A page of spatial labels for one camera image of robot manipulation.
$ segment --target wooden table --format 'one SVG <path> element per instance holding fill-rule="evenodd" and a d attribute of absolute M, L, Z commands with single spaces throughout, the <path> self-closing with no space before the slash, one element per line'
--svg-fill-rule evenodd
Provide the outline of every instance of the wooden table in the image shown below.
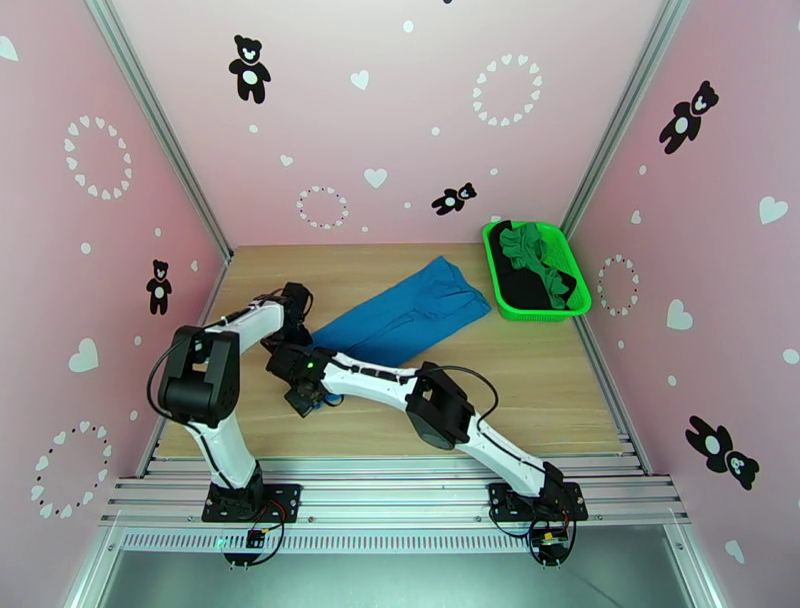
<path fill-rule="evenodd" d="M 439 255 L 461 268 L 467 281 L 489 300 L 492 311 L 407 365 L 428 360 L 470 367 L 487 376 L 500 393 L 500 407 L 488 421 L 532 454 L 619 451 L 611 414 L 574 325 L 503 319 L 496 310 L 482 245 L 241 247 L 211 318 L 295 281 L 314 294 L 314 308 L 306 321 L 313 332 Z M 401 412 L 359 398 L 349 397 L 338 408 L 300 418 L 283 400 L 286 384 L 264 371 L 267 359 L 259 345 L 241 361 L 236 415 L 256 457 L 446 454 L 422 442 Z M 491 394 L 479 381 L 458 372 L 452 377 L 478 411 L 491 405 Z M 157 455 L 199 457 L 200 452 L 184 429 L 169 423 Z"/>

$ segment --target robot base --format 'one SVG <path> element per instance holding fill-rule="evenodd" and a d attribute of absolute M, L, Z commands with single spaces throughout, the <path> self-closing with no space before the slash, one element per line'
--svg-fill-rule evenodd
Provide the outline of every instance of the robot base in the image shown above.
<path fill-rule="evenodd" d="M 265 484 L 256 466 L 247 486 L 237 490 L 211 484 L 203 508 L 206 523 L 265 522 L 293 524 L 297 521 L 300 493 L 298 484 Z"/>

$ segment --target teddy bear decal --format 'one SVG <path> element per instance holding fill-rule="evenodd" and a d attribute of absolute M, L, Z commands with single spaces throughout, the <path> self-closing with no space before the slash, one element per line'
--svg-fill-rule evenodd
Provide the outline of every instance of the teddy bear decal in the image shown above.
<path fill-rule="evenodd" d="M 686 439 L 689 445 L 706 457 L 706 466 L 715 473 L 730 472 L 745 490 L 752 490 L 760 467 L 754 459 L 733 449 L 728 429 L 720 425 L 714 430 L 698 416 L 689 418 L 689 424 L 694 431 L 687 429 Z"/>

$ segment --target green basket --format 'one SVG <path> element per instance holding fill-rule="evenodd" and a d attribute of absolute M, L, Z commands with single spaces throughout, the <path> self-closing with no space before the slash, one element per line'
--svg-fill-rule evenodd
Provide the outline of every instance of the green basket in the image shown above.
<path fill-rule="evenodd" d="M 536 222 L 536 227 L 542 235 L 542 239 L 547 243 L 547 256 L 544 263 L 548 266 L 553 266 L 575 277 L 577 285 L 572 292 L 567 306 L 569 310 L 522 310 L 509 306 L 500 293 L 500 284 L 497 281 L 497 273 L 494 268 L 494 261 L 492 259 L 492 249 L 489 246 L 489 232 L 499 222 L 492 222 L 483 227 L 483 244 L 486 247 L 486 256 L 489 259 L 489 270 L 492 273 L 492 285 L 494 285 L 494 296 L 497 299 L 497 305 L 500 309 L 500 314 L 509 321 L 539 321 L 539 322 L 556 322 L 566 321 L 570 317 L 577 317 L 589 312 L 592 306 L 592 297 L 589 294 L 589 288 L 586 286 L 586 281 L 581 275 L 581 270 L 578 263 L 575 261 L 575 256 L 569 248 L 569 243 L 564 236 L 564 233 L 557 226 L 552 224 L 545 224 L 544 222 Z M 511 222 L 511 225 L 516 228 L 528 222 Z"/>

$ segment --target black cable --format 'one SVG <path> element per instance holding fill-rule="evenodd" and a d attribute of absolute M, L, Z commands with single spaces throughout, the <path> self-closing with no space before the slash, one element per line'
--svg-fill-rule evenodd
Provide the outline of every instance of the black cable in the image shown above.
<path fill-rule="evenodd" d="M 201 329 L 202 330 L 206 330 L 209 327 L 214 327 L 215 325 L 217 325 L 217 323 L 213 323 L 211 325 L 206 325 L 206 326 L 202 327 Z M 211 465 L 212 470 L 219 476 L 219 478 L 223 481 L 223 483 L 226 486 L 228 486 L 229 489 L 234 490 L 235 488 L 233 487 L 233 484 L 228 480 L 227 477 L 225 477 L 225 475 L 222 474 L 222 471 L 220 471 L 219 467 L 217 466 L 217 463 L 214 460 L 214 456 L 211 454 L 211 448 L 208 446 L 208 443 L 206 442 L 206 438 L 203 437 L 203 434 L 200 432 L 200 430 L 190 422 L 182 422 L 180 420 L 175 419 L 168 412 L 166 412 L 165 410 L 162 410 L 160 407 L 158 407 L 156 405 L 155 401 L 153 401 L 153 379 L 155 378 L 156 373 L 158 373 L 158 368 L 161 367 L 161 364 L 164 362 L 164 360 L 167 357 L 169 357 L 172 354 L 172 352 L 176 348 L 178 348 L 178 346 L 181 346 L 181 345 L 185 344 L 187 341 L 188 341 L 188 339 L 184 340 L 182 342 L 176 342 L 173 345 L 171 345 L 167 350 L 165 350 L 161 354 L 161 356 L 156 360 L 156 362 L 153 365 L 153 367 L 150 369 L 150 374 L 147 376 L 147 403 L 150 405 L 150 407 L 153 409 L 153 411 L 156 414 L 158 414 L 159 416 L 162 416 L 162 417 L 166 418 L 167 420 L 171 420 L 172 422 L 175 422 L 177 424 L 181 424 L 181 425 L 193 430 L 195 432 L 195 434 L 200 438 L 200 443 L 203 445 L 203 449 L 205 450 L 206 456 L 208 458 L 208 463 Z"/>

